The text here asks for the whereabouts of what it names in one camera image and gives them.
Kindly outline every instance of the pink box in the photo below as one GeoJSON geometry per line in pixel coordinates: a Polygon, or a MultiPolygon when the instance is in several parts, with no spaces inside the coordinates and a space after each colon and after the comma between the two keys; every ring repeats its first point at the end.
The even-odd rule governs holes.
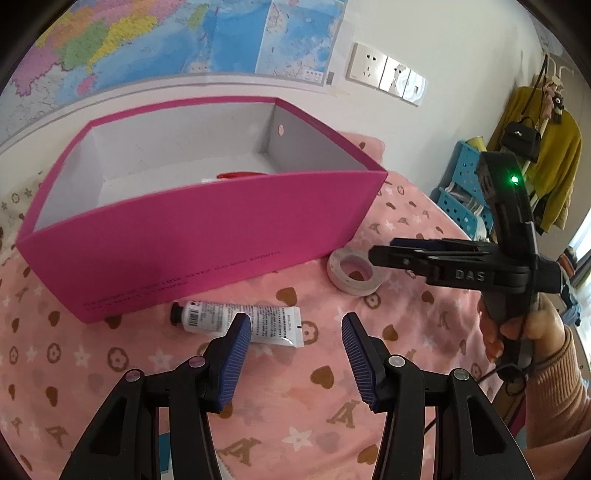
{"type": "Polygon", "coordinates": [[[90,323],[323,257],[353,237],[386,176],[281,99],[147,105],[75,136],[17,247],[90,323]],[[208,182],[231,171],[269,175],[208,182]]]}

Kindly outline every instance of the world map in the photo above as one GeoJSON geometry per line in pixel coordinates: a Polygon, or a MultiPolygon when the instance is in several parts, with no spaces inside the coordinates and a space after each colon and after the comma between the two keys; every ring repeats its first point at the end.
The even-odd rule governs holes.
{"type": "Polygon", "coordinates": [[[0,95],[0,144],[57,108],[178,75],[322,85],[347,0],[78,0],[0,95]]]}

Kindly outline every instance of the hand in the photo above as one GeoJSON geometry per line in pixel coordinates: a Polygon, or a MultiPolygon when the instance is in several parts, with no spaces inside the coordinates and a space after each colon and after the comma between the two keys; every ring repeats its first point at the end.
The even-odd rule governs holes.
{"type": "Polygon", "coordinates": [[[522,322],[523,337],[534,341],[534,363],[540,363],[558,352],[565,341],[564,325],[556,308],[543,293],[540,294],[540,305],[537,312],[531,312],[525,317],[511,319],[498,325],[488,315],[484,300],[478,302],[480,313],[480,331],[486,349],[486,357],[494,362],[503,354],[503,342],[499,338],[499,332],[505,337],[517,340],[521,331],[522,322]]]}

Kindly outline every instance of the star pattern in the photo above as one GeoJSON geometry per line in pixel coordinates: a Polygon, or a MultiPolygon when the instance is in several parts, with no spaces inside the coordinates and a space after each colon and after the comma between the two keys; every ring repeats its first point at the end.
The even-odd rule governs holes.
{"type": "Polygon", "coordinates": [[[365,235],[365,231],[363,231],[363,230],[360,230],[359,232],[357,232],[356,237],[358,238],[358,240],[361,240],[361,241],[365,241],[365,240],[369,239],[368,236],[365,235]]]}
{"type": "Polygon", "coordinates": [[[345,313],[343,312],[343,309],[340,306],[337,307],[336,308],[336,315],[335,315],[335,322],[340,325],[341,323],[343,323],[344,316],[345,316],[345,313]]]}
{"type": "Polygon", "coordinates": [[[250,348],[255,351],[257,358],[259,358],[261,355],[273,356],[273,350],[271,350],[271,347],[268,345],[252,345],[250,348]]]}
{"type": "Polygon", "coordinates": [[[423,450],[423,465],[431,458],[433,458],[433,448],[431,445],[425,445],[425,449],[423,450]]]}
{"type": "Polygon", "coordinates": [[[35,347],[33,347],[31,345],[29,347],[29,350],[27,350],[27,362],[32,362],[33,360],[35,360],[36,356],[37,356],[37,350],[35,350],[35,347]]]}
{"type": "Polygon", "coordinates": [[[31,431],[31,434],[33,435],[33,440],[41,440],[41,437],[39,436],[39,428],[37,427],[37,425],[35,425],[34,422],[31,423],[29,430],[31,431]]]}
{"type": "Polygon", "coordinates": [[[166,372],[170,370],[170,361],[174,355],[164,355],[161,348],[156,350],[156,355],[151,355],[148,359],[154,364],[155,372],[166,372]]]}
{"type": "Polygon", "coordinates": [[[306,432],[298,432],[294,427],[290,427],[290,436],[282,440],[283,443],[291,443],[294,451],[298,452],[302,447],[311,447],[312,442],[308,440],[308,437],[312,433],[312,430],[306,432]]]}
{"type": "Polygon", "coordinates": [[[78,347],[78,351],[74,352],[74,356],[76,357],[76,366],[77,367],[86,367],[88,368],[88,360],[91,357],[91,354],[85,352],[82,348],[82,345],[78,347]]]}
{"type": "Polygon", "coordinates": [[[350,395],[355,396],[359,394],[359,389],[357,388],[357,383],[355,383],[355,377],[351,370],[348,372],[347,370],[343,370],[343,378],[341,378],[336,384],[350,395]]]}
{"type": "Polygon", "coordinates": [[[430,337],[430,336],[426,336],[425,337],[425,341],[423,342],[423,345],[426,349],[428,349],[429,351],[433,351],[433,349],[435,347],[437,347],[437,341],[435,340],[435,338],[430,337]]]}
{"type": "Polygon", "coordinates": [[[388,290],[394,290],[395,292],[399,292],[400,291],[400,283],[398,282],[398,280],[395,280],[393,278],[388,280],[388,290]]]}
{"type": "Polygon", "coordinates": [[[240,408],[234,408],[236,415],[241,416],[246,425],[250,425],[257,421],[265,421],[262,417],[263,405],[254,403],[251,400],[246,400],[244,405],[240,408]]]}

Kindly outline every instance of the wall outlet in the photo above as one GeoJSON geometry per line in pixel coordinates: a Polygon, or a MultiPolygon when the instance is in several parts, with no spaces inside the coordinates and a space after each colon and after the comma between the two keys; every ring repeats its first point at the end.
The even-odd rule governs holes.
{"type": "Polygon", "coordinates": [[[379,87],[387,56],[374,48],[356,43],[349,63],[347,78],[375,88],[379,87]]]}

